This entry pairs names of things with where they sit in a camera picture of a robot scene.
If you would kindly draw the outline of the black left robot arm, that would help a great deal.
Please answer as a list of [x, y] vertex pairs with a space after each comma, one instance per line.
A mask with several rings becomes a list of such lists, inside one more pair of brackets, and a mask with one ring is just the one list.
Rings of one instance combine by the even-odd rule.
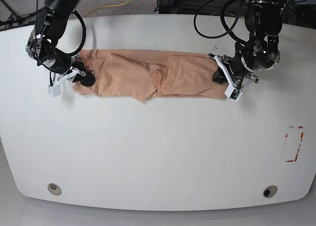
[[[238, 12], [241, 12], [243, 4], [247, 7], [244, 21], [249, 31], [248, 41], [238, 38], [225, 22], [226, 9], [234, 2], [238, 3]], [[278, 34], [282, 29], [279, 3], [280, 0], [228, 0], [223, 5], [220, 19], [226, 33], [235, 40], [235, 55], [229, 57], [209, 53], [208, 58], [218, 65], [213, 82], [228, 85], [224, 92], [226, 97], [237, 101], [246, 86], [258, 83], [255, 72], [272, 70], [279, 63]]]

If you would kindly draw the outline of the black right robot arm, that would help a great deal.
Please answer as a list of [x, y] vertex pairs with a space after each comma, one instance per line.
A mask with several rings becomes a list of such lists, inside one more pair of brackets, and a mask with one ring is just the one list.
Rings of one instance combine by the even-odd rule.
[[[86, 40], [85, 23], [76, 11], [80, 1], [45, 0], [44, 7], [36, 10], [35, 27], [26, 45], [26, 52], [36, 60], [37, 66], [43, 66], [62, 78], [90, 87], [95, 83], [95, 77], [78, 59]], [[82, 27], [81, 42], [74, 52], [66, 53], [58, 49], [57, 44], [72, 14], [78, 18]]]

